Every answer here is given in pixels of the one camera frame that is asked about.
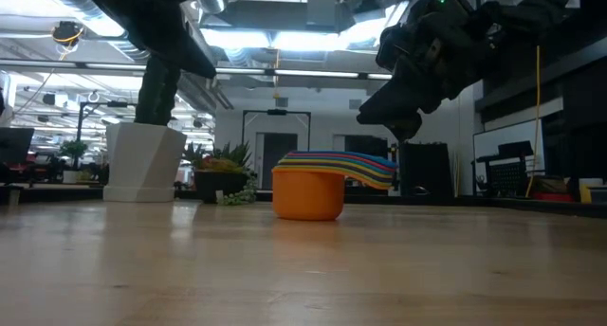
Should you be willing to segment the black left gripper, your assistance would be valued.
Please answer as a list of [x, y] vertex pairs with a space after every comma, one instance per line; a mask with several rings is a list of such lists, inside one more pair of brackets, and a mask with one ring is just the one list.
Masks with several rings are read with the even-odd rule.
[[137, 47], [200, 77], [216, 76], [214, 65], [185, 28], [180, 5], [188, 0], [92, 1], [127, 31]]

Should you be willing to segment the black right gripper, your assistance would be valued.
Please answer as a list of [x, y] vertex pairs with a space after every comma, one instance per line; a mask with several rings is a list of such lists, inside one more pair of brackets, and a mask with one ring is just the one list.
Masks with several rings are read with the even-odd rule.
[[490, 27], [468, 0], [415, 1], [405, 22], [380, 34], [377, 65], [393, 79], [360, 106], [357, 122], [382, 125], [398, 141], [413, 138], [422, 124], [418, 112], [431, 114], [480, 79]]

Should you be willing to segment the blue measuring cup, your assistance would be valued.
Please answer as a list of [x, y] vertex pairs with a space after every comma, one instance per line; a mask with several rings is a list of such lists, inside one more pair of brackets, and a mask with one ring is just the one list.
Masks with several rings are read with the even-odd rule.
[[291, 159], [331, 159], [331, 160], [345, 160], [350, 162], [364, 163], [372, 167], [380, 168], [385, 171], [393, 171], [397, 168], [395, 162], [389, 161], [382, 157], [377, 157], [368, 154], [350, 153], [350, 152], [291, 152], [288, 153], [284, 160]]

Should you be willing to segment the dark purple-blue measuring cup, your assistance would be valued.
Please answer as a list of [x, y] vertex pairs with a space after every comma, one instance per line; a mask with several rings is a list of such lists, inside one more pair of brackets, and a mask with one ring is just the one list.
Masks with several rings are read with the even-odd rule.
[[359, 164], [343, 161], [311, 161], [296, 160], [281, 161], [274, 167], [275, 170], [309, 170], [341, 173], [343, 175], [355, 176], [361, 179], [365, 177], [368, 181], [391, 181], [394, 173], [391, 171], [382, 171], [378, 167], [367, 167]]

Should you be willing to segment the green measuring cup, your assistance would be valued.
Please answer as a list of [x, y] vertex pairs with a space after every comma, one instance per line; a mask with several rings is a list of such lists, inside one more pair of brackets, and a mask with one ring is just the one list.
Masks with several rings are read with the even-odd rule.
[[331, 173], [337, 175], [343, 175], [347, 177], [355, 178], [356, 180], [364, 183], [367, 186], [374, 187], [376, 189], [386, 188], [392, 186], [393, 176], [392, 172], [381, 173], [373, 169], [361, 169], [352, 167], [349, 165], [277, 165], [274, 172], [317, 172], [317, 173]]

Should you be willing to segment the orange measuring cup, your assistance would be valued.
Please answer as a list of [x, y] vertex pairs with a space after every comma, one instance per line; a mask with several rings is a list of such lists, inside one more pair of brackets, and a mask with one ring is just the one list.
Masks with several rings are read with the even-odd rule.
[[286, 220], [334, 221], [343, 211], [346, 177], [331, 173], [272, 171], [273, 211]]

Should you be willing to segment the black upright panel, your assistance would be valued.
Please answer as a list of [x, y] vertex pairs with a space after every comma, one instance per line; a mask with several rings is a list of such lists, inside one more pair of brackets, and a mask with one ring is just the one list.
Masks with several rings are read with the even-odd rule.
[[399, 148], [400, 192], [406, 196], [453, 197], [446, 143], [403, 143]]

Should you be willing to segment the long ceiling light bar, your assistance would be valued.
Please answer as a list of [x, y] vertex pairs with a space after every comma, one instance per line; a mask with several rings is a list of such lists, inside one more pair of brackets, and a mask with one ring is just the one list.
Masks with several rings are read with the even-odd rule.
[[[25, 71], [32, 69], [35, 71], [55, 69], [60, 73], [110, 73], [122, 72], [138, 74], [145, 69], [144, 64], [129, 63], [85, 63], [85, 62], [66, 62], [66, 61], [40, 61], [40, 60], [17, 60], [0, 58], [0, 68], [12, 71]], [[367, 72], [343, 72], [343, 71], [316, 71], [316, 70], [297, 70], [297, 69], [274, 69], [274, 68], [237, 68], [237, 67], [217, 67], [217, 74], [221, 75], [253, 75], [270, 77], [306, 77], [306, 78], [327, 78], [327, 79], [347, 79], [361, 81], [388, 81], [392, 78], [391, 74], [367, 73]]]

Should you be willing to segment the white faceted plant pot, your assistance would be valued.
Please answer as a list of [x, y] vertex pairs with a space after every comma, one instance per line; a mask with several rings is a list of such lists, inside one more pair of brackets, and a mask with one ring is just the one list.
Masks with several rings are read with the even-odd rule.
[[167, 126], [119, 123], [106, 128], [108, 202], [168, 203], [187, 136]]

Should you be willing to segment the black perforated cart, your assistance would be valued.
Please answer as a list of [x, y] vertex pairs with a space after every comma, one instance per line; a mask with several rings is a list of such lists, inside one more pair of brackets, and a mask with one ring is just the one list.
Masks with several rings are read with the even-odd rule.
[[485, 197], [514, 197], [523, 194], [527, 180], [526, 159], [533, 156], [531, 142], [518, 141], [498, 146], [498, 153], [476, 159], [485, 173], [476, 176], [476, 184]]

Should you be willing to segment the dark round plant pot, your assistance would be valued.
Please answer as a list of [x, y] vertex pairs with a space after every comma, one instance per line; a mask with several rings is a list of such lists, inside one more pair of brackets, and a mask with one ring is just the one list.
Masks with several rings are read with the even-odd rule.
[[248, 177], [238, 172], [203, 172], [194, 173], [194, 184], [198, 198], [205, 204], [216, 204], [218, 191], [224, 196], [241, 191], [247, 184]]

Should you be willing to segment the small potted plant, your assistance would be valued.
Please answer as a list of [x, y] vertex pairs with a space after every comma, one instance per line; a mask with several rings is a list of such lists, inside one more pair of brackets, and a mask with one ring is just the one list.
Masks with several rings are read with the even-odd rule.
[[66, 156], [71, 160], [67, 170], [63, 171], [63, 183], [75, 184], [79, 175], [79, 161], [88, 150], [88, 145], [83, 141], [75, 139], [65, 141], [59, 150], [60, 156]]

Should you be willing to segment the red bin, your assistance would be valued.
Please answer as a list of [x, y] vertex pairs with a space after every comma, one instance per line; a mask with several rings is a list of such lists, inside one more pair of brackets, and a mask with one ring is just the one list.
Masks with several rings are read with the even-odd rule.
[[549, 201], [549, 202], [563, 202], [563, 203], [574, 203], [575, 199], [569, 193], [555, 193], [555, 192], [533, 192], [531, 197], [534, 200]]

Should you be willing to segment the black wall screen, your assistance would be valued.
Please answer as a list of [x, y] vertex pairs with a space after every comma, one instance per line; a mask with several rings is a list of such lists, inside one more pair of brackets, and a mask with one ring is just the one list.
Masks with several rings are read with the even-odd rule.
[[375, 136], [345, 136], [344, 149], [346, 152], [386, 157], [388, 141]]

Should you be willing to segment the silver ceiling duct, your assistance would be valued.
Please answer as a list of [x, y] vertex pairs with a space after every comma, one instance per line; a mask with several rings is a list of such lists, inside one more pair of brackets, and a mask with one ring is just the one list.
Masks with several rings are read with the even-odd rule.
[[62, 6], [77, 19], [86, 34], [95, 35], [105, 41], [122, 55], [135, 63], [143, 63], [150, 56], [149, 52], [137, 48], [128, 40], [127, 31], [103, 12], [92, 0], [51, 0]]

